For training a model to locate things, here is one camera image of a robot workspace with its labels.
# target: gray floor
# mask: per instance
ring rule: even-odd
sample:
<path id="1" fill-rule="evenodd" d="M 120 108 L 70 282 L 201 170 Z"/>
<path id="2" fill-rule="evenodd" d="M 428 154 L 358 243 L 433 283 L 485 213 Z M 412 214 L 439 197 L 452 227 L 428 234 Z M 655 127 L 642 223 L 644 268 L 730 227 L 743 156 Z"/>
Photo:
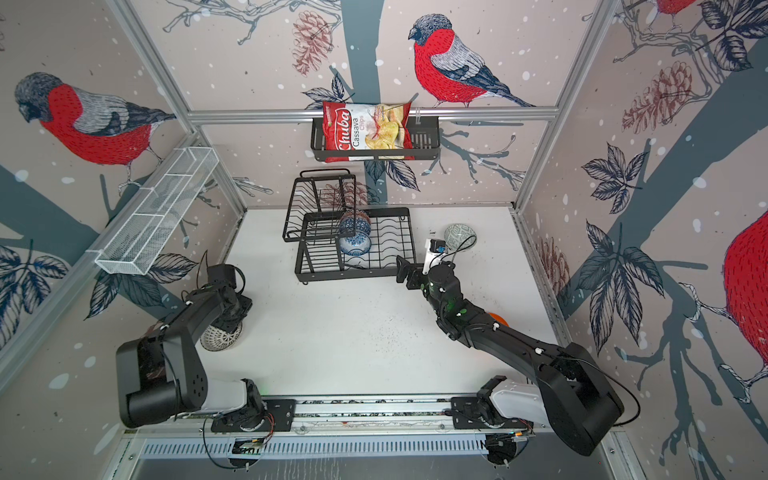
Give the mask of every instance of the gray floor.
<path id="1" fill-rule="evenodd" d="M 613 480 L 602 450 L 582 457 L 554 433 L 537 435 L 510 465 L 494 466 L 484 456 L 423 456 L 323 458 L 318 460 L 263 460 L 248 472 L 234 475 L 208 460 L 146 460 L 132 480 L 215 480 L 254 478 L 259 480 L 524 480 L 540 478 L 589 478 Z"/>

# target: bird head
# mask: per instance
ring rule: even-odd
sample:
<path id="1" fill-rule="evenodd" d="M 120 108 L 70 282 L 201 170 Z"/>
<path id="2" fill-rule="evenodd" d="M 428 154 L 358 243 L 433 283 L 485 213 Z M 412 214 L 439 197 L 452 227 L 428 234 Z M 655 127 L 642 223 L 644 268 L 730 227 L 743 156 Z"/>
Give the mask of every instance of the bird head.
<path id="1" fill-rule="evenodd" d="M 41 71 L 27 75 L 16 85 L 16 103 L 18 111 L 27 122 L 39 119 L 52 121 L 51 109 L 48 108 L 48 94 L 63 82 L 51 74 Z"/>
<path id="2" fill-rule="evenodd" d="M 453 25 L 451 25 L 448 17 L 439 13 L 431 13 L 416 20 L 413 28 L 411 28 L 411 32 L 408 34 L 408 39 L 415 41 L 419 46 L 423 47 L 427 40 L 429 40 L 430 35 L 438 30 L 450 30 L 451 28 L 453 28 Z"/>

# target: bird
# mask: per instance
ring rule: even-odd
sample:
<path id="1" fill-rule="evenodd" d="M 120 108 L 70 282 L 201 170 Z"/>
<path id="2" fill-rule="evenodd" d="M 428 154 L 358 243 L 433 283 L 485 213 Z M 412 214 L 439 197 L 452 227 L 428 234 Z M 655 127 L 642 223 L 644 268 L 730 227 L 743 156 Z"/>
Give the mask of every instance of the bird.
<path id="1" fill-rule="evenodd" d="M 656 21 L 656 18 L 660 13 L 664 13 L 666 15 L 672 15 L 672 28 L 667 32 L 669 35 L 672 31 L 675 30 L 681 30 L 682 25 L 678 25 L 674 22 L 674 16 L 678 13 L 682 12 L 684 8 L 687 6 L 693 4 L 696 0 L 649 0 L 650 3 L 654 6 L 654 10 L 651 11 L 651 13 L 648 15 L 648 18 L 650 19 L 650 24 L 648 25 L 648 32 L 653 32 L 653 26 L 654 22 Z"/>
<path id="2" fill-rule="evenodd" d="M 739 328 L 744 339 L 763 360 L 760 371 L 746 380 L 733 367 L 720 365 L 744 388 L 744 397 L 737 397 L 737 400 L 751 403 L 752 385 L 768 377 L 768 211 L 739 233 L 726 251 L 723 262 L 725 308 L 702 303 L 693 285 L 681 285 L 691 290 L 696 302 L 697 311 L 691 321 L 698 320 L 702 308 L 725 316 Z"/>
<path id="3" fill-rule="evenodd" d="M 416 78 L 437 98 L 436 107 L 447 101 L 468 107 L 469 102 L 483 97 L 507 98 L 521 107 L 533 107 L 515 97 L 485 66 L 485 60 L 464 45 L 445 15 L 422 16 L 408 39 L 415 42 Z"/>
<path id="4" fill-rule="evenodd" d="M 27 123 L 39 120 L 73 154 L 94 164 L 124 165 L 128 185 L 131 162 L 145 150 L 158 125 L 176 118 L 156 108 L 141 107 L 115 95 L 93 94 L 65 84 L 54 75 L 35 72 L 24 77 L 15 90 L 18 111 Z"/>

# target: robotic arm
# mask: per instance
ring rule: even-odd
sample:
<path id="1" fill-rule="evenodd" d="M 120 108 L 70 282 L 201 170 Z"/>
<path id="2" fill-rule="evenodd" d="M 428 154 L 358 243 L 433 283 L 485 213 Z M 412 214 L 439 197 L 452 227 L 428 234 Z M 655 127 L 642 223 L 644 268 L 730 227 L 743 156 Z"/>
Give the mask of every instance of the robotic arm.
<path id="1" fill-rule="evenodd" d="M 445 243 L 431 242 L 427 258 L 441 260 Z M 433 261 L 414 265 L 398 257 L 397 263 L 397 282 L 422 291 L 448 338 L 490 353 L 528 377 L 538 387 L 548 423 L 558 437 L 581 455 L 592 453 L 624 412 L 624 405 L 584 347 L 544 343 L 502 324 L 464 298 L 453 262 L 430 268 Z M 497 423 L 493 420 L 509 415 L 510 399 L 531 397 L 530 389 L 503 380 L 496 377 L 478 394 L 479 413 L 486 422 Z"/>
<path id="2" fill-rule="evenodd" d="M 195 343 L 209 326 L 233 333 L 253 302 L 235 291 L 235 267 L 208 267 L 209 283 L 170 322 L 118 348 L 120 418 L 131 429 L 184 412 L 226 413 L 222 422 L 259 425 L 264 403 L 250 380 L 209 380 Z"/>

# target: bird wing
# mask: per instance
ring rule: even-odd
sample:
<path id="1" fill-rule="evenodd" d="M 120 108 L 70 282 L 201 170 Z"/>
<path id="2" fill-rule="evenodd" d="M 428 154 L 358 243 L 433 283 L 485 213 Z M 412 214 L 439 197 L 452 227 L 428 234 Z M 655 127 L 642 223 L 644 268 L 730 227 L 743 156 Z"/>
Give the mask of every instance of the bird wing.
<path id="1" fill-rule="evenodd" d="M 132 104 L 115 95 L 92 94 L 79 88 L 73 89 L 83 104 L 83 113 L 75 121 L 74 128 L 84 134 L 113 137 L 176 117 L 157 108 Z"/>
<path id="2" fill-rule="evenodd" d="M 451 48 L 446 53 L 433 55 L 429 60 L 440 73 L 461 83 L 467 83 L 485 67 L 485 60 L 464 45 L 458 35 L 453 36 Z"/>

